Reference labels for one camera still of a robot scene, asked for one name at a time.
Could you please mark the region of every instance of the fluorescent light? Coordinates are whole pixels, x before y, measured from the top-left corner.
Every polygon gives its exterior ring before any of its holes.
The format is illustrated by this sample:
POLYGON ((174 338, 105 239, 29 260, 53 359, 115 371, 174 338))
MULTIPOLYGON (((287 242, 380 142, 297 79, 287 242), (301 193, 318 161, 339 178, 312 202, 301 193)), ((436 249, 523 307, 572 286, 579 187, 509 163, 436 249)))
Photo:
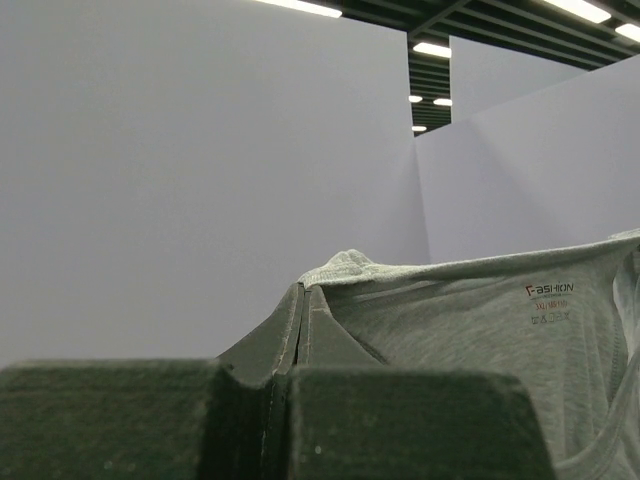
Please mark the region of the fluorescent light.
POLYGON ((293 8, 301 12, 315 13, 316 15, 324 15, 325 17, 339 18, 342 16, 340 10, 334 8, 322 7, 314 3, 302 2, 300 0, 256 0, 257 2, 277 5, 279 7, 293 8))
POLYGON ((605 12, 601 8, 591 5, 584 0, 544 0, 551 5, 566 10, 567 12, 578 15, 579 17, 589 20, 593 23, 602 23, 611 18, 609 12, 605 12))
POLYGON ((616 32, 625 37, 629 37, 631 40, 640 42, 640 27, 632 25, 631 23, 625 23, 616 28, 616 32))
POLYGON ((449 47, 443 47, 441 45, 434 45, 432 43, 419 43, 413 49, 416 52, 426 53, 428 55, 435 55, 436 57, 451 58, 451 49, 449 47))
POLYGON ((453 105, 453 102, 450 98, 436 98, 433 103, 435 105, 442 105, 443 107, 450 107, 453 105))

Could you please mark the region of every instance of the ceiling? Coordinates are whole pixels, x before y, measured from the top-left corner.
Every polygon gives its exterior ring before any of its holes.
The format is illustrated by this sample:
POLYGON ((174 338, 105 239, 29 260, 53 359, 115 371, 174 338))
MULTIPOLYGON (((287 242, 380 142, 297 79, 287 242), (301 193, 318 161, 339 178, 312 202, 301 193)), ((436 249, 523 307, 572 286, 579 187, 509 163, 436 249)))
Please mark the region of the ceiling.
POLYGON ((640 0, 589 0, 612 17, 591 23, 541 0, 312 0, 343 16, 407 32, 414 125, 429 130, 451 123, 449 60, 413 51, 420 42, 448 45, 449 35, 594 70, 640 53, 640 43, 617 34, 640 24, 640 0))

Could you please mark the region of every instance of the neckline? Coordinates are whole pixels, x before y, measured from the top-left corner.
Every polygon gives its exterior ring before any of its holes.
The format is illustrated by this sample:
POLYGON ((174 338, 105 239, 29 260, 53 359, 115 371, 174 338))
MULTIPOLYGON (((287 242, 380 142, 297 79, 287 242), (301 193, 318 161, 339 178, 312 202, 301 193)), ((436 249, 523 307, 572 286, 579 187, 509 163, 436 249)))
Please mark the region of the neckline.
POLYGON ((460 260, 430 265, 387 265, 375 263, 358 250, 346 250, 334 255, 325 265, 308 271, 298 282, 305 289, 313 285, 353 285, 364 282, 417 281, 421 278, 457 280, 481 275, 500 276, 514 269, 527 270, 545 265, 558 266, 605 253, 627 245, 640 244, 640 229, 623 232, 595 243, 550 250, 500 255, 473 260, 460 260))
POLYGON ((618 447, 620 430, 629 408, 629 401, 638 385, 639 367, 640 348, 637 348, 627 364, 618 392, 607 413, 604 427, 580 453, 554 464, 560 480, 596 480, 606 473, 618 447))

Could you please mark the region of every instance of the ceiling beam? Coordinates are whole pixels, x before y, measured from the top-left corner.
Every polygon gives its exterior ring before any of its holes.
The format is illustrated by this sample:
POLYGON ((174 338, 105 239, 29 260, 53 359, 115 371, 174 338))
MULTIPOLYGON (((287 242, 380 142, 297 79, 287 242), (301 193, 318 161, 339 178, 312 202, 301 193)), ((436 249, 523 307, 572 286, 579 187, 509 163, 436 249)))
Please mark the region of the ceiling beam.
POLYGON ((449 80, 435 80, 432 78, 417 77, 416 75, 409 75, 409 79, 412 85, 423 85, 425 87, 433 85, 434 87, 449 88, 449 80))
POLYGON ((447 118, 431 118, 431 117, 421 117, 419 115, 414 115, 413 117, 414 122, 420 122, 420 123, 426 123, 426 124, 431 124, 431 123, 439 123, 440 125, 445 125, 447 123, 449 123, 450 117, 447 118))
POLYGON ((420 114, 420 113, 415 113, 413 114, 413 118, 415 119, 419 119, 421 121, 424 122, 448 122, 451 119, 451 115, 447 115, 439 117, 439 116, 431 116, 431 115, 424 115, 424 114, 420 114))
MULTIPOLYGON (((608 48, 610 50, 615 50, 617 52, 623 53, 625 55, 635 55, 636 52, 633 50, 616 45, 615 43, 611 43, 610 41, 603 40, 594 35, 589 35, 588 33, 581 32, 574 28, 571 28, 563 23, 554 22, 553 20, 549 20, 547 18, 536 15, 535 13, 531 13, 528 10, 523 10, 518 7, 514 7, 513 5, 506 4, 500 0, 481 0, 483 3, 490 5, 495 8, 499 8, 505 12, 513 13, 514 15, 518 15, 521 18, 526 18, 527 20, 531 20, 533 22, 539 23, 541 25, 545 25, 547 27, 556 29, 560 32, 566 33, 573 37, 580 38, 590 43, 595 43, 596 45, 600 45, 601 47, 608 48)), ((606 35, 613 35, 614 32, 609 28, 599 24, 593 24, 591 28, 596 28, 603 32, 606 35)))
POLYGON ((429 61, 425 61, 419 57, 415 57, 414 55, 411 54, 411 52, 409 52, 409 65, 412 66, 419 66, 419 67, 427 67, 429 69, 429 71, 438 71, 438 73, 442 74, 442 73, 447 73, 449 72, 449 62, 447 61, 447 63, 436 63, 436 62, 429 62, 429 61))
POLYGON ((413 62, 409 62, 409 71, 412 73, 415 73, 416 75, 429 75, 431 77, 438 77, 438 78, 444 78, 444 79, 449 79, 449 69, 447 69, 446 71, 437 71, 433 68, 418 68, 418 66, 414 65, 413 62))
POLYGON ((404 5, 399 5, 398 2, 393 2, 389 0, 360 0, 360 1, 363 3, 368 3, 369 5, 376 5, 378 7, 382 7, 387 10, 392 10, 394 12, 410 15, 412 17, 417 17, 419 15, 422 15, 423 13, 423 10, 406 7, 404 5))
POLYGON ((440 59, 442 61, 429 60, 429 57, 424 53, 416 53, 412 50, 409 51, 409 63, 415 63, 423 67, 437 68, 438 70, 449 70, 449 59, 440 59))
POLYGON ((524 35, 529 35, 531 37, 540 38, 541 40, 545 40, 545 41, 550 42, 550 43, 556 43, 558 45, 562 45, 563 47, 566 47, 566 48, 569 48, 569 49, 573 49, 573 50, 576 50, 578 52, 586 53, 587 55, 600 57, 600 58, 603 58, 604 60, 609 61, 609 62, 617 62, 617 61, 622 60, 622 58, 620 58, 620 57, 609 55, 607 53, 598 52, 598 51, 594 50, 593 48, 586 48, 586 47, 577 45, 574 42, 567 42, 565 40, 559 39, 558 37, 552 37, 551 35, 547 35, 545 33, 541 33, 539 31, 532 30, 530 28, 522 27, 520 25, 515 25, 513 23, 506 22, 506 21, 501 20, 499 18, 492 17, 490 15, 485 15, 484 13, 475 12, 475 11, 470 10, 468 8, 460 9, 460 13, 462 13, 464 15, 468 15, 468 16, 473 17, 473 18, 477 18, 479 20, 484 20, 485 22, 489 22, 489 23, 492 23, 494 25, 499 25, 501 27, 508 28, 509 30, 516 31, 516 32, 522 33, 524 35))
POLYGON ((413 110, 413 115, 416 117, 430 117, 434 119, 446 120, 451 117, 451 112, 438 113, 436 110, 413 110))
POLYGON ((368 23, 373 23, 375 25, 381 25, 383 27, 394 28, 396 30, 404 30, 406 28, 406 24, 401 20, 392 19, 389 17, 383 17, 380 15, 375 15, 373 13, 368 13, 363 10, 356 10, 348 7, 340 7, 342 12, 347 18, 352 18, 355 20, 364 20, 368 23))
POLYGON ((456 11, 456 9, 460 7, 464 7, 470 1, 471 0, 454 0, 454 1, 448 2, 449 3, 448 6, 440 9, 435 15, 430 15, 429 18, 423 20, 422 22, 420 22, 419 25, 412 28, 407 34, 407 38, 409 40, 414 40, 416 36, 420 35, 429 27, 435 25, 443 18, 446 18, 447 16, 451 15, 453 12, 456 11))
POLYGON ((425 105, 431 105, 431 102, 433 100, 435 100, 436 98, 442 98, 442 93, 441 92, 430 92, 428 88, 426 89, 422 89, 420 90, 419 87, 414 86, 411 90, 412 92, 414 91, 414 89, 416 91, 421 91, 424 95, 420 95, 422 98, 424 98, 424 101, 422 102, 418 102, 418 103, 413 103, 412 105, 414 107, 418 107, 420 108, 421 106, 425 106, 425 105))
MULTIPOLYGON (((444 123, 444 122, 425 122, 424 120, 420 120, 418 118, 414 118, 413 119, 413 123, 415 125, 422 125, 423 127, 427 127, 427 131, 428 132, 433 132, 435 129, 444 127, 445 125, 448 125, 451 122, 446 122, 446 123, 444 123)), ((423 133, 426 133, 426 132, 417 132, 416 136, 422 135, 423 133)))
MULTIPOLYGON (((518 45, 518 46, 525 47, 525 48, 527 48, 529 50, 532 50, 532 51, 543 52, 543 53, 546 53, 547 55, 552 55, 552 56, 555 56, 555 57, 564 58, 566 60, 571 60, 574 63, 581 63, 583 65, 588 65, 592 69, 593 68, 604 67, 605 65, 607 65, 607 62, 596 62, 596 61, 589 60, 589 59, 586 59, 586 58, 583 58, 583 57, 577 57, 575 55, 571 55, 571 54, 568 54, 568 53, 565 53, 565 52, 559 52, 559 51, 557 51, 555 49, 552 49, 552 48, 542 47, 540 45, 536 45, 536 44, 531 43, 531 42, 525 42, 525 41, 519 40, 517 38, 509 37, 507 35, 502 35, 502 34, 496 33, 496 32, 490 32, 490 31, 487 31, 487 30, 485 30, 483 28, 474 27, 472 25, 466 25, 466 24, 461 23, 461 22, 455 22, 453 20, 442 20, 440 23, 442 25, 446 25, 446 26, 458 29, 458 31, 462 30, 462 31, 465 31, 465 32, 475 33, 477 35, 481 35, 481 36, 484 36, 484 37, 487 37, 487 38, 490 38, 490 39, 501 40, 501 41, 503 41, 503 42, 505 42, 507 44, 518 45)), ((467 34, 467 35, 463 34, 463 35, 459 35, 459 36, 470 38, 471 40, 475 40, 473 38, 473 36, 469 35, 469 34, 467 34)))
POLYGON ((438 107, 437 105, 433 105, 429 103, 424 108, 415 108, 413 113, 416 115, 429 115, 432 117, 448 117, 451 115, 451 111, 449 107, 438 107))
POLYGON ((412 103, 414 113, 430 113, 432 115, 449 115, 449 107, 441 107, 433 104, 433 100, 423 101, 422 103, 412 103))
POLYGON ((451 95, 451 91, 450 90, 434 90, 432 88, 424 89, 420 87, 413 87, 411 88, 411 95, 420 95, 422 98, 427 98, 427 100, 428 100, 428 97, 449 98, 449 95, 451 95))
POLYGON ((451 84, 449 77, 433 77, 428 73, 410 71, 409 78, 411 80, 415 80, 418 83, 427 83, 439 88, 449 88, 449 85, 451 84))

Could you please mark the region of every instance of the fashion logo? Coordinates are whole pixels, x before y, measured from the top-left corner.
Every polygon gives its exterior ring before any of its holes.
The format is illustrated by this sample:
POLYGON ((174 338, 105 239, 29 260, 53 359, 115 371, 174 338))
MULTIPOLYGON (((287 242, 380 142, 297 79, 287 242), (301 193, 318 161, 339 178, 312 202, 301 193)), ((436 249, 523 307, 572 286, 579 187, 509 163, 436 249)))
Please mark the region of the fashion logo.
POLYGON ((556 283, 555 285, 527 285, 524 288, 527 290, 527 294, 531 297, 533 295, 544 295, 546 293, 573 292, 573 283, 556 283))

